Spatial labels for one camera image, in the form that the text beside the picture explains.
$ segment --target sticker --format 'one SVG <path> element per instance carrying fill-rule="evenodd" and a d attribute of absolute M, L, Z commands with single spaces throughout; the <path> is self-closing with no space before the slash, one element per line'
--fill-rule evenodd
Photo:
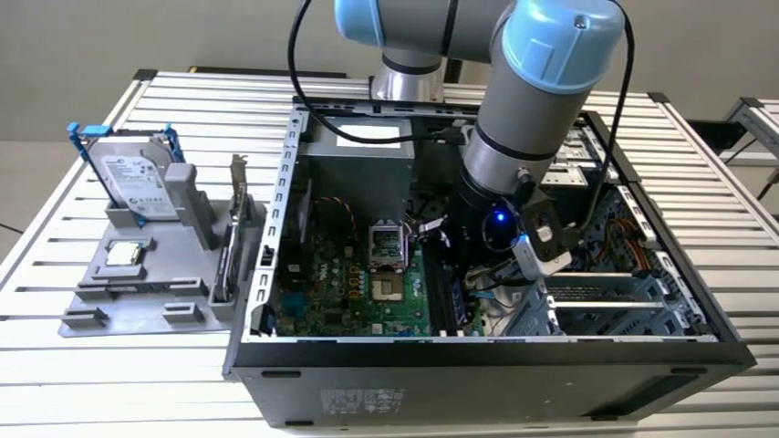
<path fill-rule="evenodd" d="M 322 411 L 330 415 L 397 413 L 405 390 L 320 390 Z"/>
<path fill-rule="evenodd" d="M 106 155 L 102 164 L 121 200 L 134 213 L 150 220 L 177 217 L 157 166 L 149 159 Z"/>
<path fill-rule="evenodd" d="M 346 134 L 352 134 L 366 139 L 390 139 L 400 135 L 400 128 L 397 126 L 342 125 L 340 126 L 340 130 L 342 130 Z M 400 149 L 400 143 L 365 144 L 348 141 L 342 137 L 338 137 L 336 140 L 336 146 L 341 146 L 344 148 Z"/>

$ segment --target gray parts tray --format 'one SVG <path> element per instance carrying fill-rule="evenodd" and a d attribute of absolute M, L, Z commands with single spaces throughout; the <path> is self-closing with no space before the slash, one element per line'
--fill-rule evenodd
<path fill-rule="evenodd" d="M 62 315 L 61 336 L 229 329 L 234 301 L 248 288 L 257 259 L 264 214 L 254 214 L 256 221 L 242 229 L 237 293 L 220 302 L 213 290 L 230 221 L 229 202 L 214 201 L 210 205 L 216 218 L 210 250 L 202 250 L 194 230 L 180 222 L 150 222 L 142 232 L 138 229 L 134 233 L 108 226 Z M 261 203 L 254 207 L 254 211 L 264 212 Z M 116 255 L 110 249 L 117 244 L 124 247 Z M 142 248 L 134 266 L 121 265 L 122 258 L 133 257 L 124 244 Z M 136 279 L 137 271 L 142 271 L 142 280 Z"/>

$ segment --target aluminum table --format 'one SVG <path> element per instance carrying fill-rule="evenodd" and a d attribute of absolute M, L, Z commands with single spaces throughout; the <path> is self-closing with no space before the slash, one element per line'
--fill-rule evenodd
<path fill-rule="evenodd" d="M 309 78 L 302 85 L 313 96 L 368 96 L 364 80 Z M 445 91 L 454 103 L 477 103 L 481 95 L 476 86 L 449 85 Z M 154 130 L 172 122 L 210 199 L 228 199 L 230 156 L 245 155 L 250 193 L 268 201 L 290 96 L 280 77 L 146 72 L 136 76 L 104 123 Z M 616 101 L 614 93 L 594 92 L 585 110 L 598 111 L 609 124 Z M 757 366 L 636 424 L 325 433 L 779 436 L 779 225 L 656 95 L 628 97 L 618 145 Z M 93 174 L 76 162 L 0 265 L 0 425 L 9 426 L 0 435 L 286 435 L 261 421 L 244 386 L 221 379 L 226 333 L 58 337 L 57 317 L 106 225 L 105 202 Z"/>

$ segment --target motherboard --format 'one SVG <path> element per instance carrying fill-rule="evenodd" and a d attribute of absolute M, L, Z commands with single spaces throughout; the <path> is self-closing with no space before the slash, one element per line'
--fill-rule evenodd
<path fill-rule="evenodd" d="M 370 272 L 368 247 L 313 235 L 305 290 L 281 295 L 280 336 L 429 336 L 421 249 L 402 273 Z"/>

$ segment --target robotic arm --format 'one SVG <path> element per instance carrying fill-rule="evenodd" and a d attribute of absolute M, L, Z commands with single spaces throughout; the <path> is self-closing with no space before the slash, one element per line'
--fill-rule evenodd
<path fill-rule="evenodd" d="M 292 72 L 298 21 L 309 4 L 304 0 L 289 38 Z M 336 0 L 334 6 L 340 33 L 382 47 L 384 54 L 402 57 L 412 52 L 413 62 L 440 56 L 490 62 L 456 195 L 444 216 L 424 226 L 421 235 L 444 243 L 437 244 L 444 245 L 438 258 L 453 267 L 454 281 L 470 267 L 505 258 L 509 250 L 525 278 L 556 272 L 570 261 L 577 230 L 560 224 L 536 182 L 605 73 L 625 28 L 620 6 L 614 0 Z M 294 78 L 292 82 L 302 96 Z M 314 110 L 312 115 L 356 142 L 442 136 L 361 139 L 330 126 Z M 486 230 L 496 230 L 496 236 Z"/>
<path fill-rule="evenodd" d="M 518 170 L 538 181 L 562 144 L 624 27 L 609 0 L 336 0 L 353 41 L 492 62 L 465 167 L 512 195 Z"/>

